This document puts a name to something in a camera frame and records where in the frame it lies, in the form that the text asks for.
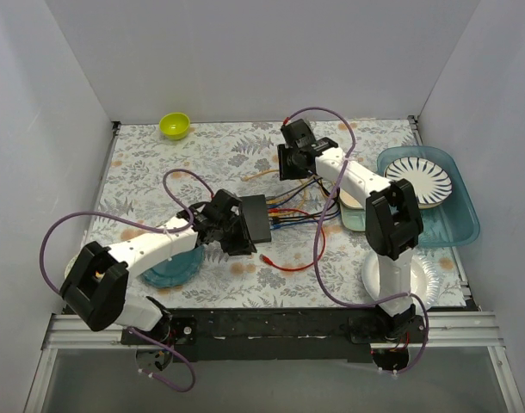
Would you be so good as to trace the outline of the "black network switch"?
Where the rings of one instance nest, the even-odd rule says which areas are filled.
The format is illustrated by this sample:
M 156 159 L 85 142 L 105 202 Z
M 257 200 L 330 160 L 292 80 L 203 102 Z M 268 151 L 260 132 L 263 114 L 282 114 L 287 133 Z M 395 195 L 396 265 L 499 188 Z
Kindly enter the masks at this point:
M 270 243 L 272 237 L 265 196 L 263 194 L 242 196 L 240 200 L 251 241 L 254 244 Z

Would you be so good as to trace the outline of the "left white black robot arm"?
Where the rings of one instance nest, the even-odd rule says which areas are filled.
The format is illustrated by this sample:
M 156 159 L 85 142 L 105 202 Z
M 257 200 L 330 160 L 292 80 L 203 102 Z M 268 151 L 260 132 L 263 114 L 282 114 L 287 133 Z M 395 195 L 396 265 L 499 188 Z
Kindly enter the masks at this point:
M 185 208 L 128 241 L 109 246 L 86 244 L 59 295 L 93 331 L 118 324 L 140 330 L 150 343 L 162 343 L 170 333 L 164 308 L 150 297 L 130 292 L 131 282 L 174 256 L 214 242 L 229 256 L 256 252 L 242 200 L 224 189 L 201 208 Z

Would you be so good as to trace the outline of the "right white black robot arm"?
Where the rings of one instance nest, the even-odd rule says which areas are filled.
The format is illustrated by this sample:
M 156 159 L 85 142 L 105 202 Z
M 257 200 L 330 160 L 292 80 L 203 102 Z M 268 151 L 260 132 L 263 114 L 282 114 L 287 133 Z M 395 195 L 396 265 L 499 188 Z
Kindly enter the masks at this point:
M 377 261 L 379 295 L 374 300 L 377 333 L 387 342 L 405 335 L 416 316 L 411 263 L 423 232 L 415 191 L 405 179 L 390 181 L 360 165 L 329 138 L 316 139 L 304 120 L 285 120 L 278 145 L 280 178 L 315 175 L 355 198 L 365 211 L 365 236 Z

